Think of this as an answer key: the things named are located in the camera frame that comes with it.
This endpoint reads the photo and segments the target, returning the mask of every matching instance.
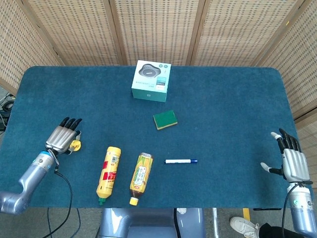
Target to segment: black pants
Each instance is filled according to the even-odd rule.
[[[289,230],[284,229],[285,238],[304,238],[302,235]],[[282,227],[271,227],[268,223],[265,223],[260,227],[260,238],[282,238]]]

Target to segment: yellow marking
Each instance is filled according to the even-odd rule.
[[[74,147],[74,151],[80,150],[80,147],[81,147],[80,140],[73,140],[69,147]]]
[[[250,221],[250,211],[248,208],[243,208],[243,218]]]

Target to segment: green bottle cap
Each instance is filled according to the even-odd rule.
[[[99,201],[99,205],[102,206],[104,204],[104,202],[106,201],[106,199],[105,198],[99,198],[98,201]]]

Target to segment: yellow bottle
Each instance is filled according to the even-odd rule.
[[[130,204],[133,206],[138,204],[139,197],[142,196],[145,191],[153,159],[153,156],[147,153],[141,153],[139,155],[138,162],[130,183],[130,192],[132,195]]]
[[[108,147],[103,170],[101,171],[99,185],[97,187],[97,195],[99,197],[99,204],[103,205],[106,198],[112,193],[115,176],[119,164],[121,150],[117,147]]]

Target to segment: black cable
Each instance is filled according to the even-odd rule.
[[[56,175],[60,176],[61,178],[63,178],[63,179],[67,182],[67,184],[68,184],[68,186],[69,186],[70,201],[69,201],[68,213],[67,213],[67,216],[66,216],[65,220],[64,220],[55,230],[53,230],[52,232],[50,232],[49,234],[47,234],[46,236],[44,236],[44,237],[42,237],[42,238],[47,238],[47,237],[49,237],[50,235],[52,235],[53,233],[55,233],[59,228],[61,228],[61,227],[65,224],[65,222],[67,221],[67,219],[68,219],[68,217],[69,217],[70,210],[71,210],[71,203],[72,203],[72,201],[73,201],[73,190],[71,189],[71,185],[70,185],[68,179],[67,179],[64,175],[62,175],[61,173],[59,173],[57,170],[58,170],[58,168],[55,168],[55,172],[54,172],[54,173],[55,173]]]
[[[10,97],[11,94],[9,94],[9,92],[6,93],[6,95],[0,100],[0,104],[3,103],[7,97]]]
[[[298,183],[298,184],[296,184],[294,187],[292,187],[292,189],[289,190],[289,192],[287,193],[286,198],[285,198],[284,207],[283,207],[283,217],[282,217],[282,235],[283,235],[283,238],[285,238],[285,234],[284,234],[284,222],[285,222],[285,210],[286,210],[287,200],[288,200],[288,197],[289,197],[289,195],[291,194],[291,192],[292,192],[297,186],[299,186],[299,185],[301,185],[301,183]]]
[[[13,100],[7,101],[7,102],[5,102],[5,104],[3,104],[2,109],[3,109],[5,112],[11,112],[12,107],[13,107],[13,104],[14,104],[14,101],[13,101]]]
[[[50,224],[50,208],[48,207],[48,211],[47,211],[47,217],[48,217],[48,225],[49,225],[49,230],[50,230],[50,233],[52,232],[51,230],[51,224]]]
[[[177,208],[174,208],[174,225],[177,233],[177,238],[181,238],[180,230],[177,222]]]
[[[81,226],[81,220],[80,220],[79,210],[78,210],[78,208],[76,208],[76,209],[77,209],[77,214],[78,214],[78,219],[79,219],[79,226],[78,226],[78,228],[77,228],[77,231],[75,231],[75,233],[74,233],[70,238],[74,238],[74,237],[75,237],[75,235],[79,232],[79,229],[80,229],[80,226]]]
[[[95,238],[98,238],[99,232],[100,232],[100,226],[99,226],[99,228],[98,228],[98,230],[97,230],[97,233],[96,233]]]

